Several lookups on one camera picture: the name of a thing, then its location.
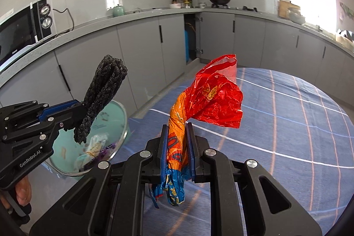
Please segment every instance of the silver screw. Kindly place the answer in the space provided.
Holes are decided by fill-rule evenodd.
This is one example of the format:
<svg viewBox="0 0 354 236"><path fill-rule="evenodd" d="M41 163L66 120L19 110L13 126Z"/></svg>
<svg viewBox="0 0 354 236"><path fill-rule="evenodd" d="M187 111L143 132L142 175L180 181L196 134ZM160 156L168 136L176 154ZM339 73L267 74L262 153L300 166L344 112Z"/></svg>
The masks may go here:
<svg viewBox="0 0 354 236"><path fill-rule="evenodd" d="M106 169L109 167L109 164L107 161L101 161L99 164L98 164L98 168L99 169Z"/></svg>
<svg viewBox="0 0 354 236"><path fill-rule="evenodd" d="M253 159L248 160L248 161L246 162L246 164L247 164L247 166L249 166L249 167L251 167L251 168L255 168L255 167L257 167L257 165L258 165L257 161L255 161L255 160L253 160Z"/></svg>
<svg viewBox="0 0 354 236"><path fill-rule="evenodd" d="M205 151L205 154L206 154L207 156L215 156L215 155L216 155L216 151L215 151L214 149L207 149L207 150Z"/></svg>
<svg viewBox="0 0 354 236"><path fill-rule="evenodd" d="M143 158L147 158L151 155L150 151L147 151L147 150L143 150L140 152L140 156L143 157Z"/></svg>

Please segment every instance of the white stripe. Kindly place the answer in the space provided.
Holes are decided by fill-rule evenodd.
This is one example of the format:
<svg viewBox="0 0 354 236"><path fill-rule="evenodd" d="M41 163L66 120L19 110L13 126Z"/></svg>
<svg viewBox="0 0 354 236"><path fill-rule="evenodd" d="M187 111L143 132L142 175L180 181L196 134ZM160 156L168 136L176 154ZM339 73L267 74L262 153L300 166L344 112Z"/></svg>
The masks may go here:
<svg viewBox="0 0 354 236"><path fill-rule="evenodd" d="M166 112L163 112L163 111L160 111L160 110L157 110L157 109L149 109L149 110L152 110L152 111L156 111L158 113L161 113L161 114L164 114L164 115L167 115L169 116L168 113ZM327 163L322 163L322 162L315 162L315 161L311 161L311 160L307 160L307 159L302 159L302 158L297 158L297 157L293 157L293 156L290 156L290 155L285 155L285 154L282 154L282 153L278 153L278 152L273 152L273 151L270 151L270 150L267 150L267 149L263 149L263 148L260 148L260 147L257 147L257 146L254 146L254 145L251 145L251 144L248 144L248 143L244 143L244 142L241 142L241 141L238 141L236 139L233 139L233 138L230 138L230 137L227 137L225 135L222 135L222 134L219 134L217 132L214 132L214 131L211 131L209 129L206 129L204 127L201 127L199 125L196 125L196 124L193 124L192 125L194 127L197 127L199 129L202 129L204 131L207 131L207 132L210 132L214 135L217 135L217 136L220 136L220 137L223 137L225 139L228 139L228 140L231 140L233 142L236 142L238 144L242 144L242 145L245 145L247 147L251 147L251 148L254 148L254 149L257 149L257 150L260 150L260 151L264 151L264 152L268 152L270 154L275 154L275 155L278 155L278 156L282 156L282 157L286 157L286 158L290 158L290 159L294 159L294 160L298 160L298 161L302 161L302 162L307 162L307 163L314 163L314 164L319 164L319 165L323 165L323 166L329 166L329 167L339 167L339 168L347 168L347 169L354 169L354 166L337 166L337 165L333 165L333 164L327 164Z"/></svg>
<svg viewBox="0 0 354 236"><path fill-rule="evenodd" d="M260 85L258 85L258 84L253 83L253 82L247 81L247 80L245 80L245 79L239 79L239 78L237 78L237 77L236 77L236 79L242 80L242 81L245 81L245 82L248 82L248 83L253 84L253 85L255 85L255 86L258 86L258 87L260 87L260 88L264 88L264 89L266 89L266 90L273 91L273 92L275 92L275 93L279 93L279 94L281 94L281 95L285 95L285 96L288 96L288 97L291 97L291 98L294 98L294 99L301 100L301 99L298 98L298 97L295 97L295 96L292 96L292 95L289 95L289 94L285 94L285 93L282 93L282 92L279 92L279 91L275 91L275 90L272 90L272 89L270 89L270 88L266 88L266 87L264 87L264 86L260 86ZM332 110L332 111L335 111L335 112L338 112L338 113L340 113L340 114L343 114L343 115L348 116L347 114L343 113L342 111L338 111L338 110L335 110L335 109L332 109L332 108L328 108L328 107L326 107L326 106L323 106L323 105L318 104L318 103L315 103L315 102L311 102L311 101L304 100L304 99L302 99L302 101L303 101L303 102L308 102L308 103L311 103L311 104L314 104L314 105L323 107L323 108L325 108L325 109Z"/></svg>

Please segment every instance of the kitchen counter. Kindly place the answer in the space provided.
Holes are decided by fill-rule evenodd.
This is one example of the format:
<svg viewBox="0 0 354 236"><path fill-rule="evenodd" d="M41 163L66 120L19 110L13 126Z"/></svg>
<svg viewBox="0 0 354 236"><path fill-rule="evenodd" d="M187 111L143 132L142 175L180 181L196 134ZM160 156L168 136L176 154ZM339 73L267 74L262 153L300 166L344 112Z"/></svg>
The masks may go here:
<svg viewBox="0 0 354 236"><path fill-rule="evenodd" d="M86 26L74 29L72 32L68 32L56 39L53 39L43 45L38 46L37 48L33 49L23 57L19 58L16 62L10 65L8 68L4 69L0 74L0 87L3 86L11 77L17 74L20 70L25 68L30 63L34 62L36 59L40 58L42 55L62 46L74 39L79 37L83 37L89 33L93 33L95 31L108 28L110 26L119 25L122 23L127 23L134 20L145 19L149 17L156 17L156 16L164 16L164 15L171 15L171 14L190 14L190 13L199 13L199 12L216 12L216 13L227 13L227 14L238 14L238 15L245 15L245 16L252 16L258 17L261 19L266 19L270 21L275 21L278 23L283 23L289 26L296 27L298 29L307 31L312 33L322 39L331 42L335 46L341 48L344 52L349 54L351 57L354 58L354 53L351 52L349 49L343 47L335 40L327 37L326 35L307 28L305 26L298 25L286 19L281 19L273 14L267 13L255 13L255 12L248 12L243 10L234 10L234 9L215 9L215 8L192 8L192 9L162 9L162 10L151 10L147 12L141 12L136 14L129 14L125 16L119 16L114 18L105 19L102 21L98 21L95 23L88 24Z"/></svg>

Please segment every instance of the black mesh bundle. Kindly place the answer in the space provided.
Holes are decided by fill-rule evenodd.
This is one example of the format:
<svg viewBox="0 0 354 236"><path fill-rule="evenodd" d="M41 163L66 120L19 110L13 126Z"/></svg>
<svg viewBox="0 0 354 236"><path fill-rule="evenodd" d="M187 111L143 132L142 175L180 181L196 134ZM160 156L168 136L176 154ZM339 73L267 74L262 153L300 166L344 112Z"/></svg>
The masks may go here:
<svg viewBox="0 0 354 236"><path fill-rule="evenodd" d="M86 117L74 129L77 143L86 143L94 119L115 96L127 72L121 59L106 55L100 62L82 102L87 109Z"/></svg>

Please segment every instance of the orange plastic wrapper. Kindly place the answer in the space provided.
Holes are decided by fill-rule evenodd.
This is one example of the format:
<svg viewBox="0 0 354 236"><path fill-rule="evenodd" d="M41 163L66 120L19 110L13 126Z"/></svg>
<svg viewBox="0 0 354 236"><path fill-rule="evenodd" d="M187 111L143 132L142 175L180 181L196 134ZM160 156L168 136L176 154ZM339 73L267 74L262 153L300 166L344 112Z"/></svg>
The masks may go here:
<svg viewBox="0 0 354 236"><path fill-rule="evenodd" d="M236 85L236 55L214 59L200 70L190 87L182 92L172 106L169 117L167 175L161 187L152 194L167 197L172 205L184 201L183 183L190 179L185 123L189 118L223 127L239 128L242 118L243 94Z"/></svg>

